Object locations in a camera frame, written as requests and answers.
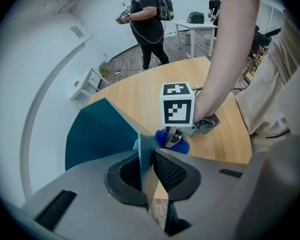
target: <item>black vent slot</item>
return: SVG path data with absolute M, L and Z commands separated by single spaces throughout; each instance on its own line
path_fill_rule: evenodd
M 154 155 L 154 171 L 167 192 L 184 181 L 186 170 L 156 152 Z
M 77 194 L 72 191 L 62 190 L 35 221 L 47 230 L 53 231 L 76 196 Z
M 235 177 L 235 178 L 238 178 L 238 179 L 240 179 L 242 174 L 243 174 L 240 171 L 229 170 L 229 169 L 222 169 L 222 170 L 219 171 L 219 173 L 225 174 L 225 175 L 228 175 L 228 176 L 232 176 L 232 177 Z

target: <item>cable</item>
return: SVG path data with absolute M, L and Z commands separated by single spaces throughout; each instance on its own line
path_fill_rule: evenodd
M 230 92 L 231 91 L 243 91 L 243 90 L 245 90 L 245 89 L 247 89 L 248 87 L 246 87 L 246 88 L 233 88 L 233 89 L 231 89 L 230 90 Z M 193 88 L 191 88 L 192 89 L 192 91 L 196 91 L 195 92 L 195 96 L 197 96 L 197 93 L 199 92 L 199 91 L 201 91 L 202 89 L 203 89 L 203 87 L 193 87 Z
M 248 86 L 246 88 L 233 88 L 233 89 L 231 89 L 231 91 L 243 91 L 247 88 L 248 88 Z
M 137 70 L 140 70 L 140 69 L 120 69 L 118 71 L 137 71 Z
M 194 96 L 197 96 L 197 93 L 199 92 L 199 91 L 201 91 L 202 89 L 198 89 L 198 90 L 196 90 L 196 92 L 195 92 L 195 94 L 194 94 Z
M 167 3 L 166 3 L 166 1 L 164 1 L 164 0 L 161 0 L 163 3 L 164 3 L 164 10 L 166 11 L 167 10 Z M 143 35 L 141 35 L 136 29 L 135 29 L 135 26 L 133 25 L 133 23 L 132 23 L 132 21 L 130 20 L 130 24 L 131 24 L 131 26 L 133 27 L 133 29 L 134 29 L 134 31 L 140 36 L 140 37 L 142 37 L 144 40 L 146 40 L 147 42 L 149 42 L 150 44 L 157 44 L 157 43 L 159 43 L 160 42 L 160 40 L 164 37 L 164 35 L 165 35 L 165 31 L 166 31 L 166 27 L 167 27 L 167 21 L 165 20 L 164 21 L 164 29 L 163 29 L 163 34 L 162 34 L 162 36 L 160 37 L 160 39 L 157 41 L 157 42 L 151 42 L 151 41 L 149 41 L 148 39 L 146 39 Z
M 286 135 L 286 134 L 288 134 L 288 133 L 290 133 L 290 130 L 287 130 L 287 131 L 285 131 L 285 132 L 283 132 L 283 133 L 281 133 L 281 134 L 279 134 L 279 135 L 277 135 L 277 136 L 266 137 L 266 139 L 275 139 L 275 138 L 279 138 L 279 137 L 281 137 L 281 136 L 283 136 L 283 135 Z

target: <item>curved white wall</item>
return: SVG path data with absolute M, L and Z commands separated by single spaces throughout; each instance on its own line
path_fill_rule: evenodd
M 70 14 L 20 22 L 17 13 L 13 10 L 0 25 L 0 193 L 20 206 L 25 201 L 21 138 L 29 109 L 52 70 L 91 35 Z M 85 37 L 79 39 L 70 29 L 74 26 Z
M 81 79 L 87 69 L 102 63 L 102 57 L 91 41 L 88 40 L 84 48 L 60 71 L 40 104 L 29 145 L 28 167 L 32 193 L 65 171 L 68 132 L 79 111 L 88 103 L 87 100 L 86 103 L 69 100 L 74 83 Z

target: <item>wooden floor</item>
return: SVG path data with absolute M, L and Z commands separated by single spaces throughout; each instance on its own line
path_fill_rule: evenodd
M 207 57 L 210 61 L 213 59 L 214 56 L 214 47 L 212 51 L 212 56 L 208 57 L 210 40 L 205 38 L 206 35 L 210 36 L 210 30 L 199 30 L 196 34 L 196 43 L 195 43 L 195 56 L 196 57 Z M 186 45 L 186 34 L 189 32 L 181 32 L 180 33 L 180 46 L 178 48 L 178 41 L 177 37 L 169 37 L 164 40 L 164 51 L 169 57 L 169 61 L 177 62 L 181 60 L 186 60 L 186 54 L 191 53 L 191 46 Z M 159 59 L 152 54 L 151 62 L 149 68 L 155 68 L 160 63 Z M 138 73 L 139 70 L 142 69 L 143 59 L 142 59 L 142 51 L 140 46 L 136 46 L 131 48 L 130 50 L 120 54 L 115 59 L 113 59 L 110 63 L 111 73 L 107 80 L 110 84 L 114 84 L 122 79 L 127 77 L 133 76 Z M 244 81 L 242 74 L 245 72 L 245 68 L 242 69 L 242 73 L 240 74 L 238 80 L 234 84 L 234 88 L 245 88 L 247 87 L 246 82 Z

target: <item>black pants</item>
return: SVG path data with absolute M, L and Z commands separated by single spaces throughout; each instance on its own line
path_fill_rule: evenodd
M 216 18 L 216 21 L 213 23 L 213 25 L 218 26 L 218 21 L 219 21 L 219 17 Z M 214 37 L 217 37 L 217 33 L 218 33 L 218 28 L 216 27 L 214 29 Z
M 141 45 L 143 53 L 143 69 L 149 68 L 151 54 L 158 57 L 162 65 L 169 63 L 168 55 L 164 51 L 164 43 Z

